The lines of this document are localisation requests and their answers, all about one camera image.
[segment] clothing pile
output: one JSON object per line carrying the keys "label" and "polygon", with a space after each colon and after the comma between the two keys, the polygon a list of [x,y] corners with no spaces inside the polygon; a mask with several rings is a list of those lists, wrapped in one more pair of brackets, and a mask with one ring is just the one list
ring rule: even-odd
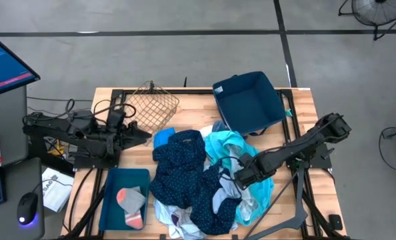
{"label": "clothing pile", "polygon": [[[174,129],[166,129],[155,135],[153,160],[158,166],[150,190],[155,197],[155,216],[168,226],[171,238],[202,239],[227,234],[237,228],[237,222],[248,225],[269,206],[271,179],[255,183],[258,188],[241,191],[233,181],[234,172],[241,167],[229,159],[218,161],[226,153],[257,152],[254,148],[252,152],[248,148],[251,146],[233,132],[243,144],[229,144],[226,148],[230,150],[223,150],[222,137],[239,141],[232,134],[220,135],[224,132],[230,131],[201,136],[199,131],[175,133]],[[205,165],[207,154],[211,165]],[[256,197],[254,193],[259,189],[261,193]]]}

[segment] blue storage box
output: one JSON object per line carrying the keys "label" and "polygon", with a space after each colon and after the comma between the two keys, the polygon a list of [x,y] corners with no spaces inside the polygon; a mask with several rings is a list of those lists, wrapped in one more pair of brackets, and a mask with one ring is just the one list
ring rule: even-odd
{"label": "blue storage box", "polygon": [[265,129],[285,117],[278,94],[261,71],[215,83],[213,94],[225,124],[242,135]]}
{"label": "blue storage box", "polygon": [[99,230],[140,230],[125,224],[124,209],[117,202],[119,190],[137,186],[140,187],[141,194],[146,197],[145,204],[140,208],[145,226],[150,184],[151,176],[147,169],[110,169],[107,174]]}

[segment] computer monitor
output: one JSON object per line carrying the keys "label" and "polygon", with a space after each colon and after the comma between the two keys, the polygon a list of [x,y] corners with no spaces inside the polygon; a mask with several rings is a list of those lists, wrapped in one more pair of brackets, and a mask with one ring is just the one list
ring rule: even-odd
{"label": "computer monitor", "polygon": [[0,42],[0,94],[38,80],[39,75]]}

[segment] gray floor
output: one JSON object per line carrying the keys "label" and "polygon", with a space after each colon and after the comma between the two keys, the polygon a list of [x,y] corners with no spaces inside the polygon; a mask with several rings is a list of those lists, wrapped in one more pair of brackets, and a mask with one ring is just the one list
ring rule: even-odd
{"label": "gray floor", "polygon": [[[371,29],[338,17],[342,0],[282,0],[287,30]],[[0,0],[0,32],[277,29],[271,0]],[[4,37],[43,80],[28,95],[92,99],[96,87],[211,86],[234,74],[264,71],[289,86],[278,35],[171,37]],[[332,155],[348,234],[396,239],[396,171],[380,159],[377,140],[396,125],[396,35],[289,35],[299,87],[310,87],[319,116],[339,112],[353,129]],[[29,100],[60,112],[62,103]],[[396,139],[382,142],[396,166]],[[56,237],[63,214],[46,217]]]}

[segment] wooden table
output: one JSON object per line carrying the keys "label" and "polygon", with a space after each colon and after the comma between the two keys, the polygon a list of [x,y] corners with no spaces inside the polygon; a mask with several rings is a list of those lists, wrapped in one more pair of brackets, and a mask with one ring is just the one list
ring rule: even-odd
{"label": "wooden table", "polygon": [[[103,100],[110,99],[111,92],[114,88],[97,88],[93,100],[93,106]],[[210,88],[188,88],[188,89],[210,89]],[[297,112],[300,132],[304,134],[308,129],[312,128],[318,120],[317,112],[313,103],[312,93],[309,89],[292,89],[294,104]],[[220,119],[217,111],[217,105],[212,95],[190,95],[179,94],[176,95],[180,103],[177,107],[176,114],[171,118],[166,127],[174,127],[176,131],[186,129],[200,129],[202,127],[212,125],[216,120]],[[286,109],[289,107],[288,102],[284,100]],[[97,106],[97,111],[109,106],[108,101],[104,101]],[[99,119],[106,119],[107,113],[101,113],[97,116]],[[288,118],[290,129],[290,136],[294,138],[293,124],[291,118]],[[270,147],[276,147],[284,144],[285,138],[283,134],[282,124],[278,123],[266,130],[265,134],[258,137],[249,137],[248,144],[255,146],[259,151]],[[148,146],[139,145],[122,152],[119,161],[120,168],[142,168],[148,169],[151,173],[151,178],[155,176],[157,164],[152,160],[152,144]],[[69,212],[72,206],[73,196],[77,192],[81,180],[84,178],[88,169],[81,169],[75,174],[75,181],[73,184],[71,197],[65,216],[65,223],[67,225],[69,220]],[[90,174],[81,188],[75,208],[73,211],[72,227],[80,220],[84,212],[90,204],[93,185],[95,182],[96,170]],[[104,184],[107,172],[103,172],[102,184]],[[310,169],[312,188],[315,198],[315,203],[322,214],[328,218],[329,214],[338,214],[341,216],[339,202],[332,178],[320,169]],[[278,169],[277,173],[272,177],[275,182],[275,190],[273,191],[272,199],[280,192],[281,188],[286,184],[291,177],[290,170],[283,166]],[[155,218],[155,208],[153,206],[154,197],[149,193],[149,203],[147,210],[146,226],[141,231],[106,231],[104,237],[106,239],[158,239],[160,234],[168,236],[168,228],[160,223]],[[92,235],[98,232],[98,224],[101,212],[101,204],[95,212],[93,222]],[[274,204],[273,208],[268,212],[267,216],[262,220],[259,226],[253,233],[260,232],[271,226],[274,226],[282,221],[290,219],[295,212],[295,194],[293,186],[286,189],[284,194],[280,197],[278,202]],[[310,217],[307,218],[307,224],[312,225]],[[244,238],[250,227],[240,225],[236,231],[231,231],[230,234],[219,236],[208,236],[208,239],[232,239],[232,235],[238,235],[238,238]],[[313,235],[313,230],[308,227],[310,235]],[[66,234],[66,230],[62,229],[61,234]],[[346,235],[345,228],[340,231],[340,234]],[[276,233],[264,237],[264,239],[301,239],[301,232],[294,229],[282,229]]]}

